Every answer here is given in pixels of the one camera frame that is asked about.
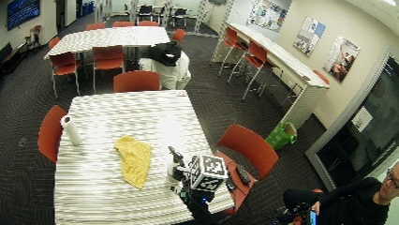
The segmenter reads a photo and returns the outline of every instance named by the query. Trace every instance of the green bin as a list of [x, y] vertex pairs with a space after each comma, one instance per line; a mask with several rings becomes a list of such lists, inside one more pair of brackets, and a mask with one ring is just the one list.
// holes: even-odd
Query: green bin
[[286, 143], [295, 143], [297, 129], [291, 122], [281, 122], [266, 138], [274, 150], [279, 149]]

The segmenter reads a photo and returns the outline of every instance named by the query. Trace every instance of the ceiling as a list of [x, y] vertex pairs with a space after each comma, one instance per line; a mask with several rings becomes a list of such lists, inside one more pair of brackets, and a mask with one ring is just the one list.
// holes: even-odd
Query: ceiling
[[399, 36], [399, 0], [392, 6], [383, 0], [346, 0], [375, 17]]

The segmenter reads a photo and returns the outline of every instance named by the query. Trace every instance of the person's hand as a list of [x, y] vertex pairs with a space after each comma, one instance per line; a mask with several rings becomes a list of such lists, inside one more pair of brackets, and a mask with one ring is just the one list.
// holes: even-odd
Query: person's hand
[[321, 213], [321, 202], [315, 202], [315, 204], [311, 207], [311, 211], [315, 213], [317, 216], [319, 216]]

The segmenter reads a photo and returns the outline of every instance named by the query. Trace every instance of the yellow cloth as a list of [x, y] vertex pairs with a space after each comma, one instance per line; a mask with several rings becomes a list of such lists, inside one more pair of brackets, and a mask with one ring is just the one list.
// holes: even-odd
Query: yellow cloth
[[121, 171], [125, 181], [142, 189], [150, 167], [150, 146], [130, 136], [124, 136], [114, 142], [114, 148], [121, 154]]

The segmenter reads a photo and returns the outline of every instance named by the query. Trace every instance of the doorway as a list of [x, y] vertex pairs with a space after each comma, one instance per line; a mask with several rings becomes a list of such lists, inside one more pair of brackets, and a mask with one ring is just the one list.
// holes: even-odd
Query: doorway
[[399, 143], [399, 65], [391, 56], [347, 123], [317, 156], [335, 186], [366, 177]]

